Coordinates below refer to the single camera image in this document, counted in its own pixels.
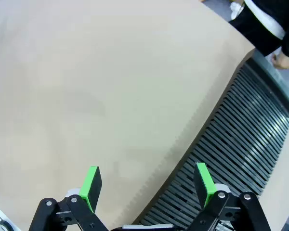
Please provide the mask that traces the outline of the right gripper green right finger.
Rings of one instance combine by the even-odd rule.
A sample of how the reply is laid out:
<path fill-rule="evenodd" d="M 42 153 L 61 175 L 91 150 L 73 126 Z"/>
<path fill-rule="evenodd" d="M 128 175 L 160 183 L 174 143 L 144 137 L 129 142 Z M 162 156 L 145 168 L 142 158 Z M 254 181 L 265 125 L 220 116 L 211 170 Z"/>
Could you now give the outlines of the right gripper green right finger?
<path fill-rule="evenodd" d="M 225 184 L 215 184 L 205 163 L 196 163 L 194 186 L 201 211 L 188 231 L 213 231 L 220 221 L 228 221 L 236 231 L 269 231 L 271 228 L 256 194 L 231 193 Z"/>

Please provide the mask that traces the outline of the person left hand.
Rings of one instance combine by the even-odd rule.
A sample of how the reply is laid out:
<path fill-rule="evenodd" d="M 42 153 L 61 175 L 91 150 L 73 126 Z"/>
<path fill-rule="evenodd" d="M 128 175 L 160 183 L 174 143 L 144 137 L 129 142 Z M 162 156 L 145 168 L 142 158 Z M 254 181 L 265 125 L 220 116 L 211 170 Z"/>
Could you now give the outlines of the person left hand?
<path fill-rule="evenodd" d="M 280 50 L 278 54 L 273 53 L 271 62 L 276 69 L 289 69 L 289 57 L 286 56 L 282 50 Z"/>

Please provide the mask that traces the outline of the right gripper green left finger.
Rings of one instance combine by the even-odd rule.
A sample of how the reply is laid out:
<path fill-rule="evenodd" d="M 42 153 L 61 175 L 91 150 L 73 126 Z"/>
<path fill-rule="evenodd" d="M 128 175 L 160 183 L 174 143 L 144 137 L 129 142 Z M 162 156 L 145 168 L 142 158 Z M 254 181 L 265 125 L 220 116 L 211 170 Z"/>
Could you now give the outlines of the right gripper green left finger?
<path fill-rule="evenodd" d="M 57 202 L 53 198 L 40 201 L 29 227 L 30 231 L 65 231 L 77 225 L 82 231 L 106 231 L 106 226 L 95 214 L 102 188 L 98 166 L 91 166 L 80 191 Z"/>

